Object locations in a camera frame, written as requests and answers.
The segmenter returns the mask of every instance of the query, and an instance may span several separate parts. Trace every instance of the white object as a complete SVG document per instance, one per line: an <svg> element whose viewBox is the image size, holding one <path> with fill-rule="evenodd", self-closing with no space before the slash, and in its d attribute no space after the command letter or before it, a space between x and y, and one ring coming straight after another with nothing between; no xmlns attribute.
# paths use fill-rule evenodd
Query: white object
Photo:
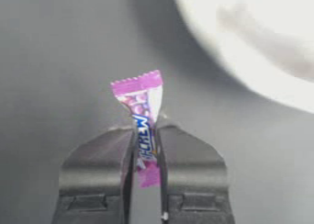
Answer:
<svg viewBox="0 0 314 224"><path fill-rule="evenodd" d="M175 0L188 27L257 93L314 113L312 0Z"/></svg>

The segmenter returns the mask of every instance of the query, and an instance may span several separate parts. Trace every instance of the candy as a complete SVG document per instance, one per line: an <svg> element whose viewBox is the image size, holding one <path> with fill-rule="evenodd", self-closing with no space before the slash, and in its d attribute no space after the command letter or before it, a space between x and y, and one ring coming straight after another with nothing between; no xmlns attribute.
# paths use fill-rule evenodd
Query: candy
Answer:
<svg viewBox="0 0 314 224"><path fill-rule="evenodd" d="M113 93L129 108L138 129L141 187L161 184L155 125L162 103L162 84L159 70L113 83Z"/></svg>

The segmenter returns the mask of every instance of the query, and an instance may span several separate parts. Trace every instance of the gray background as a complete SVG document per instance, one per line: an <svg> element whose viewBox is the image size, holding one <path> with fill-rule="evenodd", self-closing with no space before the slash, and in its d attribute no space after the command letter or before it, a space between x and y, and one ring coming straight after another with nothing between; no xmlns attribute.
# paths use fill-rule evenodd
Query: gray background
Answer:
<svg viewBox="0 0 314 224"><path fill-rule="evenodd" d="M0 0L0 223L51 223L62 161L129 123L110 81L154 69L163 113L225 156L237 223L313 223L314 117L221 71L173 0Z"/></svg>

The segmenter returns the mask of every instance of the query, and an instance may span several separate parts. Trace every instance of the white bowl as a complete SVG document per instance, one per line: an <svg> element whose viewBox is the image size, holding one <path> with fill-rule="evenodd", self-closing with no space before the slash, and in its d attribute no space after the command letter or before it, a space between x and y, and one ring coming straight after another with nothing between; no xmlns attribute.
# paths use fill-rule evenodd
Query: white bowl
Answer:
<svg viewBox="0 0 314 224"><path fill-rule="evenodd" d="M188 27L250 90L314 113L312 0L175 0Z"/></svg>

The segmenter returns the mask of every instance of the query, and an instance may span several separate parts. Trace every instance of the purple candy wrapper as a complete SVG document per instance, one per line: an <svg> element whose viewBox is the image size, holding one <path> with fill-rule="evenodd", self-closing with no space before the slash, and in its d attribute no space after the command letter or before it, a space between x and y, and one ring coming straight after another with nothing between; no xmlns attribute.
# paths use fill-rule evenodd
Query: purple candy wrapper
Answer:
<svg viewBox="0 0 314 224"><path fill-rule="evenodd" d="M130 109L138 128L141 187L161 185L155 125L162 104L162 84L159 70L113 83L114 95Z"/></svg>

